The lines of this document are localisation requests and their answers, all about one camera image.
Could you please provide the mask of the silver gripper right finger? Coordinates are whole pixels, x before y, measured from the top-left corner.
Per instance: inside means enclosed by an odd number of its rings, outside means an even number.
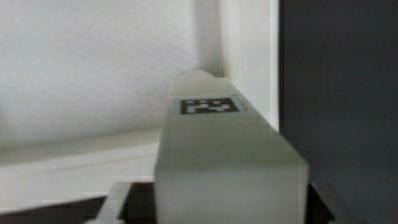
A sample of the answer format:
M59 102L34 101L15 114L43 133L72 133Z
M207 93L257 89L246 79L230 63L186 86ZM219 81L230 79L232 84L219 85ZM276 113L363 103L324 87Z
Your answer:
M356 224L335 187L313 182L308 188L308 224Z

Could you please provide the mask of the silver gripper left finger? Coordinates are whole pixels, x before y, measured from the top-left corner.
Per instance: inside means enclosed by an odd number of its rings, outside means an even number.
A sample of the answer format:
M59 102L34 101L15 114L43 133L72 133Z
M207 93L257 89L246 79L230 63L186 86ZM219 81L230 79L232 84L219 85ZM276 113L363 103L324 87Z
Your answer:
M88 224L157 224L155 184L118 182Z

